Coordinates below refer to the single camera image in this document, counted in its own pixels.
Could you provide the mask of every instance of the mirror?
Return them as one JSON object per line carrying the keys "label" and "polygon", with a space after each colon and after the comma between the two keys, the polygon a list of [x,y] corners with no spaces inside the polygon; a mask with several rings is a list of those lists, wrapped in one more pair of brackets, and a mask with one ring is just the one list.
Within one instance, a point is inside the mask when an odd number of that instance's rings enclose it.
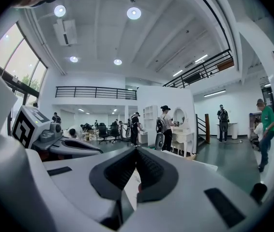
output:
{"label": "mirror", "polygon": [[174,120],[179,121],[180,125],[182,125],[184,123],[184,119],[184,112],[181,109],[177,108],[174,113]]}

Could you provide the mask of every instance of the cap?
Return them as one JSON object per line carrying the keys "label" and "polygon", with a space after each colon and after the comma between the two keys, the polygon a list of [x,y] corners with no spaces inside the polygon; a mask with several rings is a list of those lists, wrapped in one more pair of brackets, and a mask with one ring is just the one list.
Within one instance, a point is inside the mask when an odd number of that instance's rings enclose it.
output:
{"label": "cap", "polygon": [[161,109],[163,110],[163,111],[166,111],[166,110],[170,110],[170,108],[168,107],[168,106],[161,106]]}
{"label": "cap", "polygon": [[264,103],[264,100],[263,99],[258,99],[257,104],[259,104],[259,103]]}

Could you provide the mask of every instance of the white shirt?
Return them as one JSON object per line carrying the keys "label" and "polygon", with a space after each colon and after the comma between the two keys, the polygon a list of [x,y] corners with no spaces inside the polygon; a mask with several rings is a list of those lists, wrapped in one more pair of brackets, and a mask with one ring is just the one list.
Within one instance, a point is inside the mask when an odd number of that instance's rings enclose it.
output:
{"label": "white shirt", "polygon": [[254,133],[258,135],[259,142],[263,139],[264,131],[263,131],[263,123],[259,123],[258,126],[255,128]]}
{"label": "white shirt", "polygon": [[168,114],[162,114],[160,118],[163,123],[163,132],[166,132],[167,130],[170,129],[169,122],[171,121],[171,117]]}
{"label": "white shirt", "polygon": [[68,132],[68,136],[69,137],[71,137],[70,135],[69,135],[69,131],[70,131],[70,129],[75,129],[76,130],[76,135],[77,135],[77,137],[78,137],[78,139],[82,139],[82,128],[81,128],[81,126],[80,125],[73,125],[73,126],[71,126],[68,130],[67,130],[67,132]]}

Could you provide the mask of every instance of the green shirt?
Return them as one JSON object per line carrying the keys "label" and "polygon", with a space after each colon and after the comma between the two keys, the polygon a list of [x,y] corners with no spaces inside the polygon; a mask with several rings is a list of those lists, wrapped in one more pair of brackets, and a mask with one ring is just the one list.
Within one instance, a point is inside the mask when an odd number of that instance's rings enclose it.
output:
{"label": "green shirt", "polygon": [[263,130],[266,131],[266,129],[273,122],[274,122],[274,112],[269,106],[265,106],[262,112]]}

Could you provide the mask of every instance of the railing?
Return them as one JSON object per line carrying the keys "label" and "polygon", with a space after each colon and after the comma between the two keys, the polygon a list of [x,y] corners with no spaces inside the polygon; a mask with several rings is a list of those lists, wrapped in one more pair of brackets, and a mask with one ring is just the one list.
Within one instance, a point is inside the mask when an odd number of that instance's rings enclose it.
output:
{"label": "railing", "polygon": [[187,72],[176,77],[163,86],[185,88],[194,82],[209,78],[217,72],[225,70],[233,65],[234,61],[230,50],[225,50],[194,67],[190,67]]}
{"label": "railing", "polygon": [[210,144],[210,123],[209,114],[205,114],[205,120],[202,120],[196,115],[196,131],[197,131],[197,142],[199,140],[199,130],[205,133],[205,138],[203,138],[208,144]]}
{"label": "railing", "polygon": [[112,87],[62,86],[56,87],[55,97],[87,97],[137,100],[137,92],[135,90]]}

